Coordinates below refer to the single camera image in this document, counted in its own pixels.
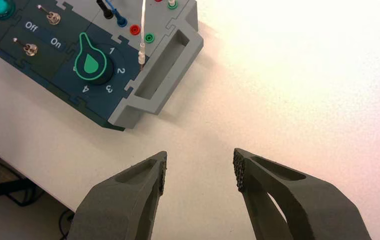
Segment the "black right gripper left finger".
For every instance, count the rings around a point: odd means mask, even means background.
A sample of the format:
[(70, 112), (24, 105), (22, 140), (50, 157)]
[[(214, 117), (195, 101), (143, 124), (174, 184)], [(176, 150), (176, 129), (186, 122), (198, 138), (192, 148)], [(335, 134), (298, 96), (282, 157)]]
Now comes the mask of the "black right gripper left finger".
[(75, 211), (70, 240), (149, 240), (164, 193), (167, 152), (96, 184)]

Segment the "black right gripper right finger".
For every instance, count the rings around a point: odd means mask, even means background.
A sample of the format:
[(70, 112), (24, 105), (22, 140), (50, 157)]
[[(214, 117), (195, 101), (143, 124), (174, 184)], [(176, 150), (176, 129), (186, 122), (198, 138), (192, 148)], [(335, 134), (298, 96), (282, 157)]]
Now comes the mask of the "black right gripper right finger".
[(241, 148), (233, 165), (256, 239), (370, 239), (356, 205), (333, 184)]

